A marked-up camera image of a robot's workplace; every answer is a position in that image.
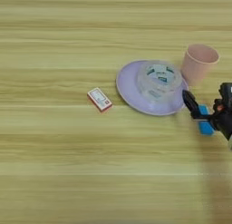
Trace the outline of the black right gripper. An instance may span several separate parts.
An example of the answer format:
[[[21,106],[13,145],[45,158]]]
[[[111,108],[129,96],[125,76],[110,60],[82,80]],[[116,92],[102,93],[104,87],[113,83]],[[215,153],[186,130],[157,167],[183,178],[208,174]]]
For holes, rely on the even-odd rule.
[[[187,90],[182,91],[183,102],[190,111],[193,119],[201,116],[198,103],[194,95]],[[221,131],[227,140],[232,136],[232,98],[216,99],[213,106],[214,113],[210,121],[200,121],[199,131],[203,135],[212,135],[214,131]]]

